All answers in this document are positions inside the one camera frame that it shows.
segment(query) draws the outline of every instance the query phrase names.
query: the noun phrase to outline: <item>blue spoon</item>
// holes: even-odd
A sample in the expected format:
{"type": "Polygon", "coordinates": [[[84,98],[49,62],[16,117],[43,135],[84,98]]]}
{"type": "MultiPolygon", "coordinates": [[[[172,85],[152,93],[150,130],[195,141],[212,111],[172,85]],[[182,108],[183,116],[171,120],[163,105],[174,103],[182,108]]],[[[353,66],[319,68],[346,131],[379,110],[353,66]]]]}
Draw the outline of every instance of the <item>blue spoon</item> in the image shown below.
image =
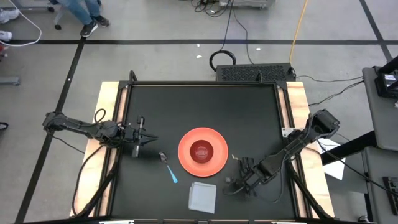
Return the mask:
{"type": "Polygon", "coordinates": [[[171,175],[172,178],[173,178],[173,182],[176,184],[176,183],[178,182],[178,180],[177,180],[177,178],[175,177],[175,175],[173,174],[173,171],[170,169],[170,166],[169,166],[168,163],[167,163],[167,156],[166,156],[166,154],[165,154],[164,152],[160,152],[159,155],[160,155],[160,160],[161,160],[162,162],[166,163],[167,168],[169,169],[170,175],[171,175]]]}

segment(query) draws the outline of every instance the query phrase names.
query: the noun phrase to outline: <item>wooden board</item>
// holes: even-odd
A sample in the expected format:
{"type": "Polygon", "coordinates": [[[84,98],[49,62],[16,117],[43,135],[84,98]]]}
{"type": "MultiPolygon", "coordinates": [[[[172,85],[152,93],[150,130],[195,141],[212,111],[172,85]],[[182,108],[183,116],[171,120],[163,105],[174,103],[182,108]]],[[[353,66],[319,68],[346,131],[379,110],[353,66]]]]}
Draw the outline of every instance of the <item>wooden board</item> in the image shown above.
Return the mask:
{"type": "MultiPolygon", "coordinates": [[[[96,110],[104,108],[107,111],[107,117],[104,120],[111,119],[113,109],[116,104],[116,95],[118,92],[119,82],[103,82],[101,86],[101,91],[99,93],[98,102],[96,110]]],[[[305,95],[304,85],[302,82],[288,82],[288,94],[290,105],[292,108],[293,119],[296,128],[304,128],[305,123],[308,119],[308,114],[310,113],[307,97],[305,95]]],[[[121,107],[124,106],[124,100],[126,99],[126,89],[122,92],[121,97],[121,107]]],[[[283,97],[283,92],[280,90],[280,102],[282,107],[282,115],[284,117],[285,126],[289,126],[287,120],[287,110],[283,97]]],[[[118,121],[121,121],[123,115],[123,109],[119,109],[118,121]]],[[[98,142],[95,140],[89,140],[86,147],[85,159],[90,155],[95,149],[98,148],[98,142]]],[[[316,149],[319,151],[319,147],[316,144],[311,144],[308,147],[316,149]]],[[[91,196],[98,189],[100,182],[100,177],[103,168],[105,150],[101,150],[97,153],[90,161],[87,163],[86,167],[83,169],[81,174],[81,179],[79,183],[78,193],[76,195],[75,207],[76,211],[79,212],[86,203],[90,200],[91,196]]],[[[326,183],[325,173],[323,171],[322,162],[319,154],[313,152],[309,149],[304,149],[302,151],[303,168],[305,173],[305,180],[309,191],[313,194],[317,202],[323,207],[323,209],[331,216],[334,216],[333,207],[331,204],[329,190],[326,183]]],[[[303,204],[303,198],[301,191],[296,186],[297,200],[299,204],[300,216],[305,217],[305,207],[303,204]]],[[[100,214],[105,215],[106,206],[108,204],[108,193],[109,189],[103,195],[103,201],[101,203],[100,214]]]]}

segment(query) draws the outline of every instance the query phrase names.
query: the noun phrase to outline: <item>wooden table frame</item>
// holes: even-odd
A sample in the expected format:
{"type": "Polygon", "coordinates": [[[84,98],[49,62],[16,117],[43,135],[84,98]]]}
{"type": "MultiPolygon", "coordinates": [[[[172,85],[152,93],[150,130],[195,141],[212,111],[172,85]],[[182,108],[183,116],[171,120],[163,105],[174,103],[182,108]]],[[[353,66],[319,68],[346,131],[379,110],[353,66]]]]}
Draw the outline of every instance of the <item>wooden table frame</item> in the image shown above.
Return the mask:
{"type": "MultiPolygon", "coordinates": [[[[101,90],[99,92],[98,101],[95,111],[100,108],[104,108],[106,111],[114,111],[115,106],[119,105],[119,110],[117,113],[106,113],[103,120],[115,119],[117,122],[123,120],[125,101],[127,96],[127,88],[123,88],[119,95],[119,102],[116,102],[118,98],[118,88],[119,82],[103,82],[101,90]]],[[[284,120],[284,126],[289,127],[288,113],[291,111],[291,117],[294,122],[295,128],[302,129],[310,113],[307,97],[305,95],[305,90],[302,82],[287,82],[287,91],[279,89],[279,99],[282,109],[282,116],[284,120]]],[[[99,142],[94,139],[89,139],[84,160],[91,155],[98,147],[99,142]]],[[[316,149],[319,151],[319,146],[317,144],[310,144],[307,148],[316,149]]],[[[330,216],[334,217],[333,207],[330,200],[329,190],[325,178],[325,173],[323,171],[322,161],[320,155],[310,149],[305,148],[301,153],[303,173],[305,176],[305,182],[308,190],[317,200],[317,202],[323,207],[323,209],[330,216]]],[[[76,199],[74,201],[75,209],[77,212],[81,211],[87,202],[91,199],[93,194],[99,187],[101,176],[104,175],[103,167],[106,154],[109,156],[108,170],[112,167],[114,162],[114,157],[116,155],[116,149],[111,149],[107,152],[106,148],[102,148],[96,155],[94,155],[87,163],[85,168],[82,170],[81,178],[79,182],[79,187],[76,193],[76,199]]],[[[310,212],[315,218],[317,215],[313,210],[306,210],[306,206],[303,200],[303,195],[300,189],[295,186],[297,194],[298,211],[300,217],[307,217],[308,212],[310,212]]],[[[108,201],[109,201],[110,185],[103,194],[100,206],[96,208],[98,215],[106,215],[108,201]]]]}

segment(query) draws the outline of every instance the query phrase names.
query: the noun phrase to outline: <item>person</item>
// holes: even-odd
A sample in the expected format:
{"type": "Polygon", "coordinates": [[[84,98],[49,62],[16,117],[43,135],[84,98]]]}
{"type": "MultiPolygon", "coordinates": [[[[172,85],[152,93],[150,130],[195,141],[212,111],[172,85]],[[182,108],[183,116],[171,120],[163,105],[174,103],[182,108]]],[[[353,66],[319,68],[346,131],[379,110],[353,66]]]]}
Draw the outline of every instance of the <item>person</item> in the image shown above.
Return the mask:
{"type": "Polygon", "coordinates": [[[85,0],[88,12],[76,0],[57,0],[59,4],[66,7],[77,19],[83,23],[83,29],[80,32],[82,37],[89,37],[94,30],[98,28],[98,24],[102,27],[109,26],[109,20],[101,16],[100,5],[97,0],[85,0]]]}
{"type": "MultiPolygon", "coordinates": [[[[0,24],[5,24],[10,20],[17,19],[19,16],[19,10],[3,10],[0,9],[0,24]]],[[[0,40],[10,41],[12,39],[12,33],[7,31],[0,31],[0,40]]]]}

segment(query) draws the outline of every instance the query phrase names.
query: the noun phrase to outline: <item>white cable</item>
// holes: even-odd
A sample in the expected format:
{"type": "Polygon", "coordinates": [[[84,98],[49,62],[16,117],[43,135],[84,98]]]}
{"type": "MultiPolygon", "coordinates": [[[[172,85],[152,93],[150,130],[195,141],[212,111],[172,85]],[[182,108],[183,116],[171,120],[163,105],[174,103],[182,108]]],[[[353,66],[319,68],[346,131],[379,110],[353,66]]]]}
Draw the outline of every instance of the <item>white cable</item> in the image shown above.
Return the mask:
{"type": "Polygon", "coordinates": [[[31,24],[33,24],[33,26],[36,26],[36,28],[38,28],[40,34],[39,34],[39,37],[37,38],[37,40],[30,42],[30,43],[26,43],[26,44],[21,44],[21,45],[7,44],[1,40],[0,40],[0,43],[4,44],[5,46],[10,46],[10,47],[23,47],[23,46],[27,46],[27,45],[31,45],[31,44],[36,44],[40,40],[40,38],[42,38],[42,30],[34,22],[32,22],[25,15],[23,15],[23,13],[21,13],[21,11],[18,9],[18,7],[11,0],[8,0],[8,1],[19,11],[19,14],[21,16],[23,16],[27,21],[29,21],[31,24]]]}

